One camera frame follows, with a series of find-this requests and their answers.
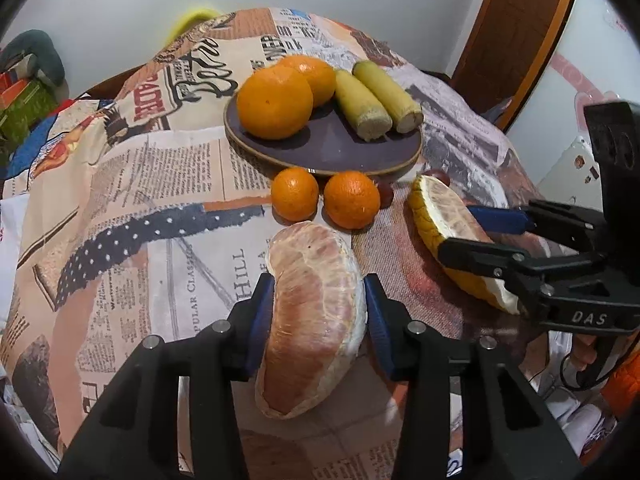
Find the plate rim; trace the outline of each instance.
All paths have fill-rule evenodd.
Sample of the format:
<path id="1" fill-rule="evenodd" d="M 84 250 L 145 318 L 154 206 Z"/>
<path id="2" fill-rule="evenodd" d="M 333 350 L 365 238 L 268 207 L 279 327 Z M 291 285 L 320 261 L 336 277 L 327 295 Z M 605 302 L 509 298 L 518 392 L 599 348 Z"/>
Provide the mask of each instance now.
<path id="1" fill-rule="evenodd" d="M 296 166 L 295 164 L 289 164 L 288 162 L 283 162 L 282 160 L 278 160 L 277 158 L 273 158 L 272 156 L 266 155 L 263 152 L 259 152 L 255 148 L 252 148 L 248 144 L 244 143 L 238 136 L 236 136 L 236 134 L 234 133 L 233 129 L 229 125 L 227 118 L 228 118 L 229 105 L 231 104 L 231 101 L 233 101 L 234 99 L 237 99 L 237 98 L 238 98 L 238 94 L 235 93 L 231 97 L 231 99 L 229 99 L 225 104 L 225 109 L 224 109 L 224 112 L 223 112 L 223 122 L 225 124 L 225 133 L 227 134 L 227 136 L 230 137 L 231 140 L 233 140 L 233 142 L 235 142 L 236 144 L 241 146 L 242 149 L 247 150 L 249 153 L 251 153 L 252 155 L 256 156 L 257 158 L 260 158 L 261 160 L 266 160 L 267 162 L 270 162 L 271 164 L 274 164 L 274 165 L 280 166 L 280 167 L 284 167 L 284 168 L 300 168 L 301 166 Z M 420 154 L 422 153 L 422 133 L 421 133 L 419 127 L 418 127 L 418 134 L 420 136 L 420 142 L 418 143 L 418 149 L 416 150 L 416 152 L 406 162 L 404 162 L 402 164 L 399 164 L 397 166 L 394 166 L 392 168 L 387 168 L 386 170 L 362 171 L 361 173 L 364 173 L 365 175 L 373 175 L 373 176 L 385 175 L 385 174 L 389 174 L 389 173 L 395 173 L 396 171 L 400 171 L 403 168 L 406 168 L 410 164 L 414 164 L 415 161 L 418 160 L 418 157 L 420 156 Z M 340 171 L 313 170 L 311 168 L 304 168 L 304 169 L 307 170 L 309 173 L 316 174 L 316 175 L 322 175 L 322 176 L 332 176 L 332 175 L 335 175 L 337 173 L 340 173 Z"/>

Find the tablecloth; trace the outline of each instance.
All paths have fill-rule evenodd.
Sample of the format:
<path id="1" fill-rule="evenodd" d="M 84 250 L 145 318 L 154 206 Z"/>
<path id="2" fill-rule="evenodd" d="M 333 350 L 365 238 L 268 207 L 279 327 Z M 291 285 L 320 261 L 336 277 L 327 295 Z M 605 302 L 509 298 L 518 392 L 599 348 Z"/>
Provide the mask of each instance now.
<path id="1" fill-rule="evenodd" d="M 5 197 L 28 190 L 30 200 L 0 360 L 51 453 L 64 453 L 145 336 L 192 336 L 251 294 L 268 240 L 282 228 L 269 196 L 277 170 L 227 140 L 223 109 L 254 70 L 296 53 L 348 70 L 369 58 L 424 111 L 422 155 L 394 176 L 391 208 L 369 228 L 342 234 L 362 272 L 378 273 L 390 297 L 444 335 L 491 333 L 522 354 L 530 327 L 460 291 L 406 206 L 412 178 L 427 168 L 446 171 L 470 203 L 537 197 L 503 133 L 359 30 L 298 10 L 239 10 L 159 52 L 112 104 L 79 100 L 60 112 L 35 159 L 4 185 Z M 536 237 L 507 241 L 558 252 Z M 331 396 L 293 420 L 263 417 L 252 388 L 234 385 L 252 478 L 388 478 L 405 390 L 380 378 L 366 346 Z"/>

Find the door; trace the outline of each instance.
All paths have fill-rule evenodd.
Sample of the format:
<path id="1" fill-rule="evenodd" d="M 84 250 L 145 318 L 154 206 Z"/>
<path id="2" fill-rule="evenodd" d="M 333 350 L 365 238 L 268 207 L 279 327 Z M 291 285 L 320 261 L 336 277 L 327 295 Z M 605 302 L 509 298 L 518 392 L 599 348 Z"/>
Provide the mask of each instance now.
<path id="1" fill-rule="evenodd" d="M 516 94 L 559 0 L 484 0 L 452 79 L 476 113 Z"/>

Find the oval plate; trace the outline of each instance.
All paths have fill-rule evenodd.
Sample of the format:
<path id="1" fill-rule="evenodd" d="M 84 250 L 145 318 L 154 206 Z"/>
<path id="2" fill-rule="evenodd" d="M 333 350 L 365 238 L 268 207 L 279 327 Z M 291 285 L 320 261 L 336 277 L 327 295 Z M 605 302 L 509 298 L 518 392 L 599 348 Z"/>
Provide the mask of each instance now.
<path id="1" fill-rule="evenodd" d="M 232 140 L 258 158 L 323 175 L 347 170 L 393 173 L 415 162 L 422 148 L 419 129 L 405 135 L 391 130 L 380 139 L 365 142 L 351 129 L 333 99 L 316 108 L 307 126 L 295 135 L 262 140 L 240 125 L 234 95 L 225 107 L 225 129 Z"/>

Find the white wall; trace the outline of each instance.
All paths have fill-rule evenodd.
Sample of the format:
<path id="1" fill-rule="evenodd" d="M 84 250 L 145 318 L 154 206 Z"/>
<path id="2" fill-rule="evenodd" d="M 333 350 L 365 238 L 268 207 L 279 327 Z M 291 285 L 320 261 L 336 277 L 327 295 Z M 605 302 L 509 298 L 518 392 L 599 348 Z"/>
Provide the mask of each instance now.
<path id="1" fill-rule="evenodd" d="M 607 0 L 575 0 L 556 52 L 574 65 L 601 93 L 640 103 L 640 52 L 631 35 L 613 25 L 617 14 Z M 578 135 L 576 89 L 547 67 L 507 131 L 520 161 L 537 184 Z"/>
<path id="2" fill-rule="evenodd" d="M 458 40 L 453 47 L 453 51 L 449 57 L 449 62 L 447 63 L 446 73 L 450 77 L 453 76 L 453 73 L 456 71 L 458 61 L 460 60 L 460 56 L 462 56 L 462 51 L 465 49 L 466 42 L 471 34 L 471 29 L 474 28 L 474 24 L 476 23 L 476 18 L 478 17 L 478 11 L 482 6 L 482 1 L 483 0 L 471 0 L 471 3 L 469 4 L 469 9 L 466 13 L 465 21 L 462 24 Z"/>
<path id="3" fill-rule="evenodd" d="M 148 61 L 180 15 L 193 7 L 221 12 L 290 7 L 349 23 L 387 41 L 424 70 L 444 72 L 472 0 L 27 0 L 1 43 L 23 30 L 51 36 L 71 96 Z"/>

